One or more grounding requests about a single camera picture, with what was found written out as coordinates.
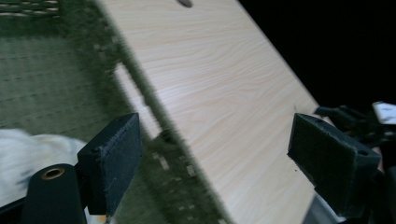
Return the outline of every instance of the light wood laminate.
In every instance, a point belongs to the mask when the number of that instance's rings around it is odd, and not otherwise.
[[[103,2],[234,221],[301,223],[314,190],[287,150],[294,113],[317,103],[239,2]]]

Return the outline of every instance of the black mechanical part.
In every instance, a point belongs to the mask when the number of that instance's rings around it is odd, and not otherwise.
[[[21,223],[87,223],[74,166],[55,164],[32,176]]]
[[[0,208],[0,223],[86,223],[91,215],[112,217],[142,157],[137,113],[110,122],[79,153],[78,163],[36,172],[27,196]]]
[[[362,216],[378,154],[326,121],[296,113],[288,155],[338,216]]]

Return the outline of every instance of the brass hole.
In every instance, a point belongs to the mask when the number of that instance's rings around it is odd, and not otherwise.
[[[64,173],[64,168],[52,168],[44,173],[41,178],[45,180],[55,179]]]

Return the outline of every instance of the wooden board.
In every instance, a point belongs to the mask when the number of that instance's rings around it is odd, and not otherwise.
[[[287,150],[317,103],[239,2],[103,1],[235,222],[301,223],[315,192]]]

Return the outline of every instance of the black background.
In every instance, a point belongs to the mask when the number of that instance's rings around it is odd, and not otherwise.
[[[396,104],[396,4],[239,0],[319,105]]]

